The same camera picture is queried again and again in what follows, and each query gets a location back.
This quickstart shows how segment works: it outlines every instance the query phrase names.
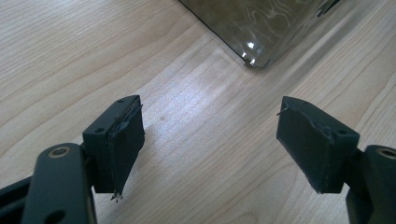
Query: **black metal bracket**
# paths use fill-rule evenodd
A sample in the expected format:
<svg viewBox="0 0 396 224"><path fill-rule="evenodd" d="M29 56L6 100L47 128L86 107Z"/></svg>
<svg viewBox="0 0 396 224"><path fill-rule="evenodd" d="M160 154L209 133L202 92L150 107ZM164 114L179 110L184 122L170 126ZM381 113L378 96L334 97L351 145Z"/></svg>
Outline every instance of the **black metal bracket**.
<svg viewBox="0 0 396 224"><path fill-rule="evenodd" d="M396 149L357 148L360 135L316 106L284 97L276 138L318 193L346 197L351 223L396 223Z"/></svg>
<svg viewBox="0 0 396 224"><path fill-rule="evenodd" d="M120 197L145 141L138 95L111 105L84 143L50 147L32 177L0 189L0 223L96 223L91 187Z"/></svg>

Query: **screw hole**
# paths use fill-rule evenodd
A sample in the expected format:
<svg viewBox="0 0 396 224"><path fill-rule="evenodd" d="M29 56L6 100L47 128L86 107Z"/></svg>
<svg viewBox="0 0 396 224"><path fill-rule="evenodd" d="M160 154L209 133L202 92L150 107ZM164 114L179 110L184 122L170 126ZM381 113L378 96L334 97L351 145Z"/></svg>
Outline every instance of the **screw hole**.
<svg viewBox="0 0 396 224"><path fill-rule="evenodd" d="M103 128L98 128L98 129L95 129L95 131L94 132L96 132L96 133L101 133L102 131L104 131L105 129L103 129Z"/></svg>
<svg viewBox="0 0 396 224"><path fill-rule="evenodd" d="M387 148L379 148L376 150L381 156L384 156L386 158L396 160L396 152L391 151Z"/></svg>
<svg viewBox="0 0 396 224"><path fill-rule="evenodd" d="M70 147L57 147L49 153L49 157L54 159L60 158L62 156L65 156L69 151L70 151Z"/></svg>
<svg viewBox="0 0 396 224"><path fill-rule="evenodd" d="M63 210L58 210L55 211L51 214L49 214L46 217L45 223L46 224L56 224L59 223L60 221L62 221L65 217L65 212Z"/></svg>

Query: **metal screw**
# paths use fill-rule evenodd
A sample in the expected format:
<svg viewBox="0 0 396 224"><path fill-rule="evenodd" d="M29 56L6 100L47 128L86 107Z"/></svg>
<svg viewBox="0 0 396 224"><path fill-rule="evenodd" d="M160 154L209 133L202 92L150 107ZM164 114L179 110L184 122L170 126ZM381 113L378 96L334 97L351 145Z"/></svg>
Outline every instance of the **metal screw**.
<svg viewBox="0 0 396 224"><path fill-rule="evenodd" d="M380 147L380 148L378 148L376 150L376 152L378 152L381 156L384 156L384 157L386 157L388 159L396 160L396 152L393 151L393 150L390 150L388 148Z"/></svg>
<svg viewBox="0 0 396 224"><path fill-rule="evenodd" d="M49 157L56 159L65 156L69 153L70 147L57 147L49 153Z"/></svg>

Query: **light wood surface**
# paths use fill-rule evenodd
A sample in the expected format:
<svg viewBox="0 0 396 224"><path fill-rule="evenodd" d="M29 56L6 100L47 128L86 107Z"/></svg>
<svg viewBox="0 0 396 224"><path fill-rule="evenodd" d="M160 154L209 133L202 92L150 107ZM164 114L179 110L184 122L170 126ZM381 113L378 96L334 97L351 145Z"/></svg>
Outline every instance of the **light wood surface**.
<svg viewBox="0 0 396 224"><path fill-rule="evenodd" d="M1 1L0 188L140 94L146 143L99 223L347 223L347 187L317 195L276 140L289 95L396 147L396 1L346 2L260 71L176 0Z"/></svg>

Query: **wood grain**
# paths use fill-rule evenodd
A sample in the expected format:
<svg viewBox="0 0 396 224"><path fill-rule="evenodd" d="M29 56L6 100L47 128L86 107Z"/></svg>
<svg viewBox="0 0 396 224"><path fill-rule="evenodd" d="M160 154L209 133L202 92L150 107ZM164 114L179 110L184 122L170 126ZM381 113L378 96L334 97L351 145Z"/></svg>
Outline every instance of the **wood grain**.
<svg viewBox="0 0 396 224"><path fill-rule="evenodd" d="M343 9L261 71L176 0L2 1L0 188L140 94L146 144L123 200L95 195L99 223L347 223L347 187L317 195L276 141L289 95L355 129L361 149L396 147L396 2L336 20Z"/></svg>

